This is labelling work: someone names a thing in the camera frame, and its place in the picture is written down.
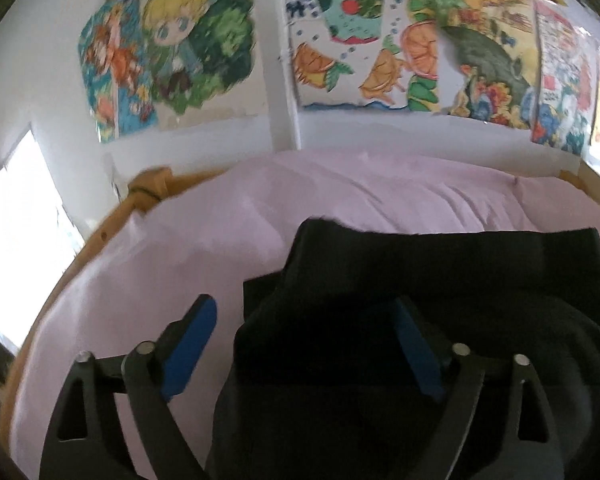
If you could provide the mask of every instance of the silver screw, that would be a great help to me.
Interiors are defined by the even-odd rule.
[[[136,346],[136,352],[140,355],[148,355],[155,349],[155,343],[153,341],[143,341]]]
[[[77,363],[85,363],[89,359],[91,359],[92,356],[93,356],[93,354],[91,354],[91,352],[82,351],[75,358],[75,362],[77,362]]]
[[[455,343],[451,347],[451,349],[454,352],[454,354],[462,356],[462,357],[466,357],[467,355],[469,355],[471,353],[471,349],[464,343]]]
[[[513,360],[517,362],[520,366],[529,366],[531,364],[529,358],[526,355],[522,354],[515,354],[513,356]]]

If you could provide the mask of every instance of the blue eye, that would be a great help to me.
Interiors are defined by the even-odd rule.
[[[181,32],[187,30],[187,27],[189,27],[189,19],[188,18],[178,18],[178,28],[180,29]]]
[[[169,35],[169,27],[168,25],[163,25],[162,27],[160,27],[158,29],[158,38],[160,40],[166,40],[167,36]]]

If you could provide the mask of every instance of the pink bed sheet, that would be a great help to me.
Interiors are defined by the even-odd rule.
[[[38,477],[49,418],[78,352],[127,353],[157,338],[201,293],[216,298],[218,325],[170,407],[204,464],[242,323],[242,283],[280,269],[296,229],[312,216],[385,233],[600,233],[600,206],[556,178],[387,153],[289,152],[243,162],[144,218],[132,216],[58,299],[32,346],[14,411],[11,454],[23,472]],[[138,473],[154,478],[124,396],[118,406]]]

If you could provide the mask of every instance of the bright light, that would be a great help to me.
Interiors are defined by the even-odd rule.
[[[29,132],[0,171],[0,333],[18,347],[83,244]]]

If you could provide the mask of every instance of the red cherry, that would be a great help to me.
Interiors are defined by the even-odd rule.
[[[351,16],[358,13],[360,10],[360,5],[358,4],[357,0],[344,0],[342,3],[342,10],[345,14]]]

